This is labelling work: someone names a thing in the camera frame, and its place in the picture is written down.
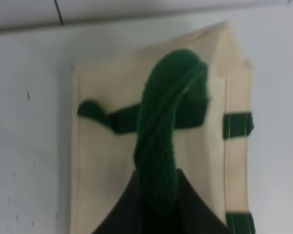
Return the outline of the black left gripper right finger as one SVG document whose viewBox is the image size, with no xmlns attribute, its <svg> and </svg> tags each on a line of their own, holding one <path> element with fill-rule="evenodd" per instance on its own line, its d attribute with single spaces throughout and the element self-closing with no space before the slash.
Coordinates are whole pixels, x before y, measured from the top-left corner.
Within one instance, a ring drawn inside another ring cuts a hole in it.
<svg viewBox="0 0 293 234">
<path fill-rule="evenodd" d="M 226 225 L 197 194 L 182 170 L 178 170 L 177 202 L 179 234 L 229 234 Z"/>
</svg>

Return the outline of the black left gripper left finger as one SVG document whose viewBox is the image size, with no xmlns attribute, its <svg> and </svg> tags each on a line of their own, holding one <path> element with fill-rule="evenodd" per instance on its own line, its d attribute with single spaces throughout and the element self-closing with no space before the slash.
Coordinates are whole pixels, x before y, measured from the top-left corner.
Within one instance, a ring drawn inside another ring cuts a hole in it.
<svg viewBox="0 0 293 234">
<path fill-rule="evenodd" d="M 142 234 L 144 231 L 144 201 L 135 172 L 103 222 L 94 234 Z"/>
</svg>

